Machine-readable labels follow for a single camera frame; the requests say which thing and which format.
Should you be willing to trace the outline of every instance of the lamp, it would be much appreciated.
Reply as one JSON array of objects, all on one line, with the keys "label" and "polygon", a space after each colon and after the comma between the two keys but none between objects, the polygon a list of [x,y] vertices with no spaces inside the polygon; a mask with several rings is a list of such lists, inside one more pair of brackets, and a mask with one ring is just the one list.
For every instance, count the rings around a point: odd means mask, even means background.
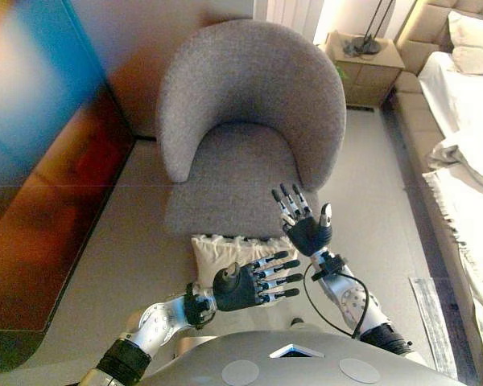
[{"label": "lamp", "polygon": [[383,0],[379,0],[378,6],[376,7],[376,11],[374,12],[374,16],[372,17],[372,20],[370,20],[370,24],[369,24],[369,27],[367,28],[365,36],[358,36],[354,38],[350,44],[352,46],[350,51],[353,51],[358,55],[362,55],[362,54],[375,55],[381,51],[381,44],[379,44],[376,41],[375,37],[378,35],[379,30],[381,29],[381,26],[385,21],[386,15],[388,14],[388,11],[390,10],[390,7],[392,6],[392,3],[394,2],[394,0],[390,0],[390,2],[388,3],[388,7],[385,10],[385,14],[382,17],[381,22],[379,23],[378,29],[376,30],[376,33],[374,34],[374,36],[372,36],[372,34],[370,34],[370,28],[372,27],[372,24],[376,19],[376,15],[378,14],[382,1]]}]

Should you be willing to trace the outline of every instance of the lamp base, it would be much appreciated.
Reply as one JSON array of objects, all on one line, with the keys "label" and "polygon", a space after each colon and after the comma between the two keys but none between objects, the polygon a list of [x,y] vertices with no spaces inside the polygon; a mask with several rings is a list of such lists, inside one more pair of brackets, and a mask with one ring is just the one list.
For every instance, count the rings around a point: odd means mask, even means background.
[{"label": "lamp base", "polygon": [[356,52],[365,55],[376,55],[381,51],[381,44],[379,44],[372,36],[365,39],[364,36],[358,36],[351,42]]}]

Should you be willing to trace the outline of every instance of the chair backrest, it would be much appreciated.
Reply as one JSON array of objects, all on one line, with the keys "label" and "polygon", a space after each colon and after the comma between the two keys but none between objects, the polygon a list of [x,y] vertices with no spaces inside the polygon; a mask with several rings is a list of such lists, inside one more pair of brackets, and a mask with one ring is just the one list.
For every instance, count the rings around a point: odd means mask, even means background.
[{"label": "chair backrest", "polygon": [[156,138],[173,182],[186,181],[203,136],[246,121],[281,133],[309,190],[331,173],[345,131],[345,98],[328,57],[277,24],[234,20],[199,30],[161,85]]}]

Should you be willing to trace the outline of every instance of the white bedsheet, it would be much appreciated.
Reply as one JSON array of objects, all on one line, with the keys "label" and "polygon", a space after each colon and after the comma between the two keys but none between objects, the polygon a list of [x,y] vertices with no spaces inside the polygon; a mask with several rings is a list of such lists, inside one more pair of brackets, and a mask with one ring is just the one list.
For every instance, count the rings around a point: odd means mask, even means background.
[{"label": "white bedsheet", "polygon": [[459,73],[451,55],[435,52],[419,80],[445,136],[423,176],[453,230],[483,342],[483,76]]},{"label": "white bedsheet", "polygon": [[445,136],[433,152],[434,166],[461,162],[483,184],[483,76],[459,73],[450,54],[434,52],[419,81]]},{"label": "white bedsheet", "polygon": [[459,163],[423,177],[453,230],[483,342],[483,186]]}]

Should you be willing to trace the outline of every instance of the cushion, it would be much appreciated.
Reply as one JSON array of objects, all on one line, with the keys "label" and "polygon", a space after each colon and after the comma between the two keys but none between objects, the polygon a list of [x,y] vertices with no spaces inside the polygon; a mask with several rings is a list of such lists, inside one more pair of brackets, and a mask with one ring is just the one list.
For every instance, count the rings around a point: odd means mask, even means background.
[{"label": "cushion", "polygon": [[[210,130],[202,140],[186,183],[174,185],[165,215],[177,235],[284,235],[271,189],[300,183],[284,138],[269,127],[233,123]],[[304,190],[314,213],[315,193]]]},{"label": "cushion", "polygon": [[406,70],[418,74],[424,67],[428,56],[432,52],[440,51],[440,46],[438,44],[404,40],[398,42],[398,50]]},{"label": "cushion", "polygon": [[[260,240],[247,240],[243,236],[233,239],[213,235],[195,235],[192,237],[193,252],[195,253],[198,268],[197,282],[203,288],[213,287],[213,279],[218,271],[228,267],[234,262],[240,266],[251,261],[261,259],[279,251],[288,251],[288,257],[277,259],[269,263],[269,267],[282,264],[285,261],[296,260],[299,252],[287,237],[280,239],[269,239],[266,242]],[[290,270],[283,269],[271,278],[288,276]],[[283,290],[282,286],[269,289],[267,292]]]},{"label": "cushion", "polygon": [[419,79],[415,74],[408,71],[401,72],[395,81],[395,88],[398,92],[413,92],[417,94],[422,92]]},{"label": "cushion", "polygon": [[483,75],[483,20],[451,11],[448,16],[452,58],[461,72]]},{"label": "cushion", "polygon": [[427,156],[433,147],[444,139],[432,116],[423,94],[397,92],[397,110],[403,119],[400,125],[404,140],[407,142],[412,166],[418,173],[430,171]]}]

